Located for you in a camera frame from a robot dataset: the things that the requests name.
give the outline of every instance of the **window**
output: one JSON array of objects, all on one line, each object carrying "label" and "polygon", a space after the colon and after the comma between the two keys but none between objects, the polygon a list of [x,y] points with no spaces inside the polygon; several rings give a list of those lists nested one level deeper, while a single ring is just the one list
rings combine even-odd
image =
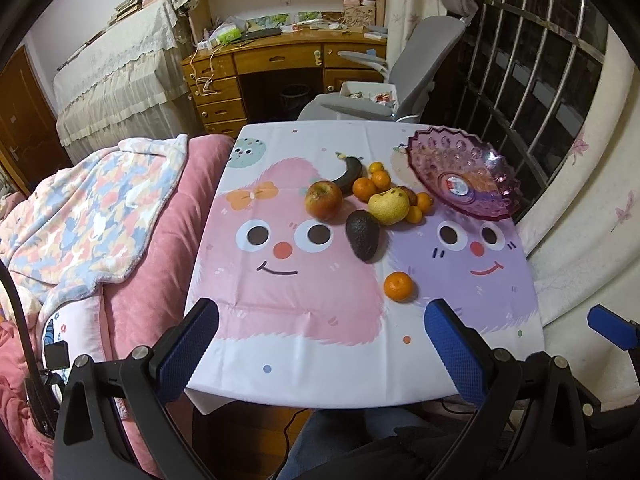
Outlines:
[{"label": "window", "polygon": [[449,124],[505,156],[521,218],[580,133],[600,78],[607,22],[589,0],[476,0],[460,49]]}]

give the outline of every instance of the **cartoon nose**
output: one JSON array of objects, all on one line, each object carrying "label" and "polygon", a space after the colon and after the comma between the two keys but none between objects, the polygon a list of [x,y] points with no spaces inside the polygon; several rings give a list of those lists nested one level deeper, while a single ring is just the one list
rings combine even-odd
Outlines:
[{"label": "cartoon nose", "polygon": [[480,242],[471,242],[469,248],[475,256],[482,256],[484,254],[484,247]]},{"label": "cartoon nose", "polygon": [[273,256],[275,256],[279,260],[286,260],[291,256],[292,252],[293,248],[286,242],[278,242],[273,247]]}]

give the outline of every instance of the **cartoon tablecloth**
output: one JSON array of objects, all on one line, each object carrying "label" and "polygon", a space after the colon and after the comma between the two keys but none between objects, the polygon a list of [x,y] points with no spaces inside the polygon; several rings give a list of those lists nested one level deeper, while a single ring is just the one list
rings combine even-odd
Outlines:
[{"label": "cartoon tablecloth", "polygon": [[[454,394],[424,331],[424,306],[435,298],[492,348],[519,359],[543,349],[533,282],[511,220],[479,221],[436,202],[422,224],[385,228],[384,255],[367,264],[354,256],[344,227],[348,213],[365,204],[351,196],[329,223],[306,213],[308,186],[344,173],[340,155],[365,166],[379,160],[395,184],[424,190],[404,149],[425,128],[309,121],[242,129],[187,301],[191,308],[211,298],[220,310],[218,333],[187,389],[202,412],[223,399],[364,408]],[[382,283],[395,270],[414,279],[415,301],[384,296]]]}]

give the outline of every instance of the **yellow pear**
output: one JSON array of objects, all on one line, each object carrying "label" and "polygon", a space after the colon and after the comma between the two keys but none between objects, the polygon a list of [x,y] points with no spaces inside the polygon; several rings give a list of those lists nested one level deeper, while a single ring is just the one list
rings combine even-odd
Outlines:
[{"label": "yellow pear", "polygon": [[392,187],[369,199],[369,212],[382,225],[393,225],[409,212],[409,197],[399,187]]}]

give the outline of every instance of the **multicolored fleece blanket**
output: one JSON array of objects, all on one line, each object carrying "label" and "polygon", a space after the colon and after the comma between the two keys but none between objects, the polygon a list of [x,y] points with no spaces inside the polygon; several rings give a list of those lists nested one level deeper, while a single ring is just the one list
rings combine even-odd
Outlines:
[{"label": "multicolored fleece blanket", "polygon": [[[29,313],[42,306],[36,340],[62,304],[129,276],[178,183],[186,154],[186,135],[121,140],[43,180],[0,224],[2,261],[20,296],[33,295],[31,301],[23,298]],[[3,297],[4,316],[11,319]]]}]

